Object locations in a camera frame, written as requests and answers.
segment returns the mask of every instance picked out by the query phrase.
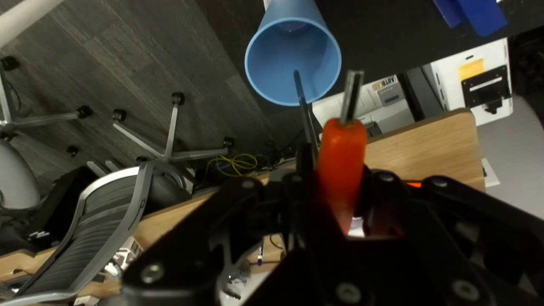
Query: wooden board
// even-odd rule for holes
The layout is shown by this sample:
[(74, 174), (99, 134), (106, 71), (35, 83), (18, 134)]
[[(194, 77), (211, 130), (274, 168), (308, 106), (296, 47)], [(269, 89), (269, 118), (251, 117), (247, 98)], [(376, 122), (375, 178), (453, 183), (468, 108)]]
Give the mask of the wooden board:
[(366, 162), (407, 179), (448, 174), (485, 190), (477, 122), (470, 110), (449, 111), (373, 139)]

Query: metal rod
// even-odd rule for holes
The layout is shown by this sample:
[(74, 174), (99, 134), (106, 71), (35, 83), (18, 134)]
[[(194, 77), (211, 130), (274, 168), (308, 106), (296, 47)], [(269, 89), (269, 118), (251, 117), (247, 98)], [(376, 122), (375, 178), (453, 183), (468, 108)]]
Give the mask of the metal rod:
[(222, 154), (228, 154), (228, 147), (181, 151), (181, 152), (176, 152), (171, 159), (172, 161), (205, 159), (205, 157), (213, 157), (213, 156), (222, 156)]
[(312, 120), (310, 106), (308, 106), (303, 81), (302, 81), (302, 72), (298, 69), (295, 69), (293, 76), (295, 76), (296, 93), (300, 96), (300, 106), (302, 106), (302, 113), (303, 113), (303, 125), (305, 125), (307, 140), (312, 145), (313, 161), (317, 161), (317, 157), (319, 157), (319, 134), (317, 134), (317, 128)]
[(6, 79), (4, 69), (0, 67), (0, 106), (2, 106), (2, 117), (7, 123), (13, 122), (11, 100), (13, 100), (13, 94), (9, 91), (9, 81)]
[(176, 128), (177, 128), (179, 111), (181, 111), (181, 105), (174, 103), (172, 115), (171, 115), (171, 127), (169, 127), (166, 157), (172, 157), (172, 152), (174, 152), (174, 140), (176, 140)]
[(347, 123), (356, 117), (363, 81), (364, 81), (364, 71), (354, 71), (354, 69), (347, 71), (341, 123)]
[(132, 140), (135, 140), (138, 145), (142, 145), (143, 149), (150, 151), (152, 154), (159, 156), (159, 157), (166, 157), (166, 154), (160, 151), (159, 145), (155, 145), (154, 142), (150, 142), (149, 139), (145, 139), (143, 135), (137, 134), (133, 128), (123, 125), (121, 122), (115, 122), (115, 127), (125, 134), (126, 137), (130, 137)]
[(6, 127), (38, 127), (48, 125), (64, 120), (75, 120), (79, 118), (79, 111), (67, 111), (67, 113), (50, 113), (50, 115), (33, 115), (33, 117), (18, 117), (6, 123)]

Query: floor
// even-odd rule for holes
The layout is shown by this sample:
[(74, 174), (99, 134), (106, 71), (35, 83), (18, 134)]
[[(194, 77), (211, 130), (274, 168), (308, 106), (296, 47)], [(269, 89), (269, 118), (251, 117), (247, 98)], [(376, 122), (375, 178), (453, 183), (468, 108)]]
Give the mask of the floor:
[[(262, 106), (203, 15), (213, 3), (205, 1), (67, 0), (0, 49), (23, 64), (7, 72), (23, 98), (19, 113), (81, 105), (96, 111), (81, 122), (18, 132), (13, 144), (38, 176), (55, 178), (87, 159), (133, 162), (145, 151), (113, 128), (111, 111), (126, 108), (126, 122), (160, 144), (176, 89), (188, 94), (181, 149), (218, 147), (232, 135), (239, 149), (256, 152), (293, 139), (302, 128), (298, 111)], [(81, 147), (74, 157), (70, 144)]]

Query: screw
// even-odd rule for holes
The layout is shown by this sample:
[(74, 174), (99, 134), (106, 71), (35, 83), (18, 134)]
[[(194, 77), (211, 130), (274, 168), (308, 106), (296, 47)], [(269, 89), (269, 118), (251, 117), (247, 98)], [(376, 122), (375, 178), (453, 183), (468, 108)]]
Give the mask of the screw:
[(453, 281), (453, 288), (455, 288), (456, 295), (460, 295), (461, 298), (466, 298), (466, 300), (478, 300), (480, 298), (478, 287), (470, 280), (456, 278)]
[(149, 264), (142, 270), (142, 281), (154, 283), (166, 275), (166, 268), (160, 263)]
[(341, 281), (337, 285), (337, 297), (346, 304), (358, 304), (361, 300), (361, 290), (351, 281)]
[(446, 188), (446, 186), (448, 186), (448, 179), (439, 178), (439, 176), (434, 178), (432, 183), (436, 183), (436, 185), (441, 186), (441, 188)]
[(254, 186), (256, 186), (256, 181), (254, 181), (254, 179), (244, 179), (244, 181), (242, 181), (242, 186), (244, 186), (244, 188), (254, 188)]

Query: black metal part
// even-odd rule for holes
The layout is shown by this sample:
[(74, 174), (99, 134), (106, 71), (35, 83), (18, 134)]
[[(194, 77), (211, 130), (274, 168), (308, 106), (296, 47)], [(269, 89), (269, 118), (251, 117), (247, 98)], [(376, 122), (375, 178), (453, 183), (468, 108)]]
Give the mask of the black metal part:
[(346, 89), (344, 89), (344, 103), (342, 103), (342, 113), (341, 113), (341, 122), (347, 123), (356, 117), (356, 108), (358, 101), (361, 96), (361, 86), (364, 81), (364, 72), (363, 71), (347, 71), (346, 76)]
[[(262, 200), (257, 205), (261, 188), (262, 183), (254, 178), (227, 183), (206, 205), (142, 254), (125, 273), (125, 295), (130, 304), (217, 304), (218, 287), (227, 275), (264, 234), (279, 229), (274, 215), (278, 202)], [(266, 198), (279, 198), (271, 191), (274, 188), (264, 191), (269, 195)], [(164, 270), (155, 281), (143, 276), (150, 264)]]
[[(448, 176), (412, 188), (368, 168), (358, 210), (366, 237), (347, 239), (313, 174), (268, 186), (234, 179), (128, 268), (123, 295), (137, 306), (217, 304), (225, 275), (262, 236), (281, 232), (288, 256), (247, 304), (544, 304), (541, 219)], [(162, 275), (149, 281), (155, 264)], [(536, 293), (519, 287), (521, 275)]]
[(307, 100), (303, 81), (302, 81), (302, 72), (296, 69), (293, 72), (293, 77), (295, 77), (296, 93), (300, 94), (300, 108), (303, 115), (307, 140), (312, 144), (313, 162), (317, 164), (320, 144), (319, 144), (319, 134), (313, 123), (313, 113), (312, 113), (312, 108), (308, 106), (308, 100)]

